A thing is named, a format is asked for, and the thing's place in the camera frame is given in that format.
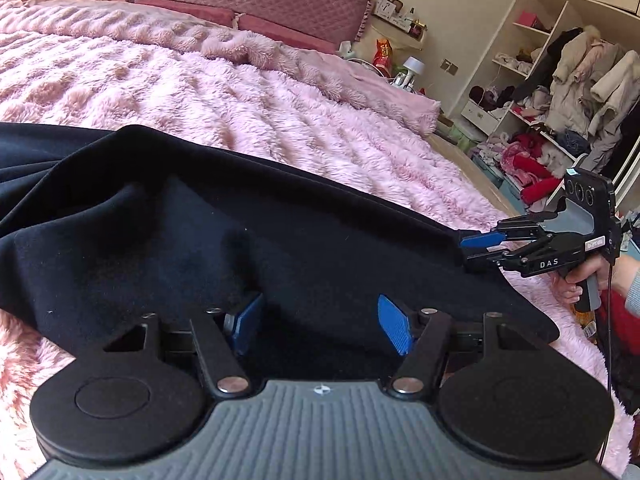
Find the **black pants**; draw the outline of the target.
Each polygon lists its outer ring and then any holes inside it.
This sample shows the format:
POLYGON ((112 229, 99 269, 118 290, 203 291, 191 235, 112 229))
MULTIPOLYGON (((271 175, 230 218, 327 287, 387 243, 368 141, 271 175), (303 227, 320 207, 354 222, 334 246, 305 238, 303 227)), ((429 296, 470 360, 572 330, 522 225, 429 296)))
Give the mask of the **black pants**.
POLYGON ((68 352, 145 312, 261 292, 305 332, 371 349, 379 296, 558 328, 454 230, 308 172, 141 126, 1 127, 1 307, 68 352))

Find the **white open wardrobe shelf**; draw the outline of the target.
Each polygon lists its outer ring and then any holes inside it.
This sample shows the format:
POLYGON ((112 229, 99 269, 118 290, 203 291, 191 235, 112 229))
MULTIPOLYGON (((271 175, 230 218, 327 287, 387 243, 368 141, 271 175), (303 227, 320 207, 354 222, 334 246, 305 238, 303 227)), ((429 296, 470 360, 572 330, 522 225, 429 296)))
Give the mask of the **white open wardrobe shelf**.
POLYGON ((594 0, 514 0, 492 38, 457 107, 462 122, 482 139, 493 133, 513 136, 534 123, 506 103, 499 116, 486 112, 470 98, 475 87, 502 91, 533 77, 550 44, 563 32, 596 26, 602 37, 624 48, 639 49, 639 17, 594 0))

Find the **beige hanging coat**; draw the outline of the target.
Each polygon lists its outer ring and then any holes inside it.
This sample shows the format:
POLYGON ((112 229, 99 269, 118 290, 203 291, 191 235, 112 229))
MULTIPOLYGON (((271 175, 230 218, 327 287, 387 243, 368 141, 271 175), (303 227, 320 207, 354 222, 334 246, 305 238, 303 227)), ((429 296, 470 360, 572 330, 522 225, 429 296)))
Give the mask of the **beige hanging coat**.
POLYGON ((573 131, 588 139, 588 129, 600 105, 591 88, 622 58, 618 44, 603 41, 589 25, 562 49, 552 74, 546 127, 555 133, 573 131))

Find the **white table lamp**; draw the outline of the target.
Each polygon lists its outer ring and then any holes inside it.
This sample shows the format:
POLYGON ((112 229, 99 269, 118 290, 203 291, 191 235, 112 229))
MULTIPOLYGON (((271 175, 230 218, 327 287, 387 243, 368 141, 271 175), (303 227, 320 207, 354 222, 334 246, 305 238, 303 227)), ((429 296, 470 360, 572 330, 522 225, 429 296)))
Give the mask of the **white table lamp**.
POLYGON ((398 75, 396 78, 396 86, 407 91, 412 91, 416 77, 424 73, 425 65, 418 58, 410 56, 410 58, 407 58, 405 63, 402 64, 402 67, 405 73, 398 75))

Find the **red snack bag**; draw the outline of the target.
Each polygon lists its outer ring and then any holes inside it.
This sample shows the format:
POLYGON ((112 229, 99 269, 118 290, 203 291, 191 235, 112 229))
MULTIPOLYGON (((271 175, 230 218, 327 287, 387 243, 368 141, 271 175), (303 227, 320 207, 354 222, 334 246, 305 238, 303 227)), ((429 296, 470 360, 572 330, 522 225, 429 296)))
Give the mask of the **red snack bag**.
POLYGON ((378 38, 375 40, 375 47, 376 50, 372 65, 383 77, 390 78, 393 71, 393 49, 390 45, 390 40, 387 38, 378 38))

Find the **pink fluffy blanket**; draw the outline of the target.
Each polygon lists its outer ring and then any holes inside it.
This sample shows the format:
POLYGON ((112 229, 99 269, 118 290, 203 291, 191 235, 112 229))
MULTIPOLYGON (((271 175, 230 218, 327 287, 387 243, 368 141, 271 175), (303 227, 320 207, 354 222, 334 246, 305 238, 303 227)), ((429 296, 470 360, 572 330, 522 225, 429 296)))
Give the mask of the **pink fluffy blanket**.
POLYGON ((358 66, 164 10, 92 0, 1 9, 7 122, 150 126, 282 162, 450 228, 509 211, 436 136, 434 105, 385 91, 358 66))

